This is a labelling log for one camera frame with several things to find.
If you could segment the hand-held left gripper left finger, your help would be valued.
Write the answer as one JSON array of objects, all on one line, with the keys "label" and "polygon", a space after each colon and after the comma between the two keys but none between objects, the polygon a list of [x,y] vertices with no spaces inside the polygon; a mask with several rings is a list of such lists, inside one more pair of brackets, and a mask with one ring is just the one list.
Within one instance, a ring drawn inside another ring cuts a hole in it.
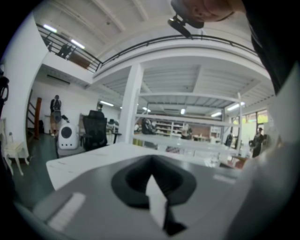
[{"label": "hand-held left gripper left finger", "polygon": [[152,217],[127,206],[114,193],[114,175],[141,160],[130,158],[97,167],[40,201],[34,215],[55,240],[151,240]]}]

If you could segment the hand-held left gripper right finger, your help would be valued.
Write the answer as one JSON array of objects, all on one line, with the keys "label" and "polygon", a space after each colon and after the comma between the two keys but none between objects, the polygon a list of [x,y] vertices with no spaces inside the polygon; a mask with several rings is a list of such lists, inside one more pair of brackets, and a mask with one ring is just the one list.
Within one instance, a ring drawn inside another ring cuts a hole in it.
[{"label": "hand-held left gripper right finger", "polygon": [[235,183],[238,172],[209,168],[151,156],[151,214],[160,227],[160,239],[215,240],[217,223],[212,211]]}]

